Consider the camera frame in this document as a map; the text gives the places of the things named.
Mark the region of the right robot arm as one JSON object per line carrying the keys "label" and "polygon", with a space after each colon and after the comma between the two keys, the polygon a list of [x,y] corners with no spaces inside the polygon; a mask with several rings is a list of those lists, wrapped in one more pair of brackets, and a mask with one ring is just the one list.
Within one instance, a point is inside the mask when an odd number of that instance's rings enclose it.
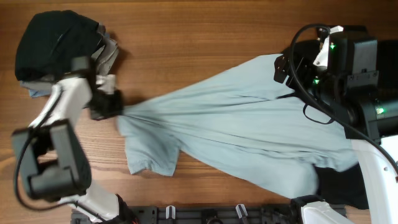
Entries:
{"label": "right robot arm", "polygon": [[288,80],[306,104],[340,123],[357,153],[373,223],[397,223],[397,91],[379,86],[377,39],[365,31],[326,32],[276,58],[274,80]]}

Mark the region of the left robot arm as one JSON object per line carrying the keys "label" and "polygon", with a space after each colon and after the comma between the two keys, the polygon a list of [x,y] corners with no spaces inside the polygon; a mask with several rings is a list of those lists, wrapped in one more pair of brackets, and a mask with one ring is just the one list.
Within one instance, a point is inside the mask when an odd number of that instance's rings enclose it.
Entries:
{"label": "left robot arm", "polygon": [[75,57],[71,64],[70,74],[52,85],[38,117],[12,133],[16,199],[35,212],[69,206],[92,223],[139,223],[121,196],[92,179],[90,163],[75,134],[84,108],[96,121],[120,115],[122,94],[116,88],[110,93],[98,88],[91,57]]}

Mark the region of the light blue t-shirt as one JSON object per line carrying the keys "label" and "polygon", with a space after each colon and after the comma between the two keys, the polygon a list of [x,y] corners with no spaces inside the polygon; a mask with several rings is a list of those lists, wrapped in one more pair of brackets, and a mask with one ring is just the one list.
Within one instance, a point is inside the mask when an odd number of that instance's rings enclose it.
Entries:
{"label": "light blue t-shirt", "polygon": [[274,81],[261,55],[118,117],[132,174],[171,176],[185,152],[287,198],[315,193],[316,167],[343,172],[358,159],[343,127]]}

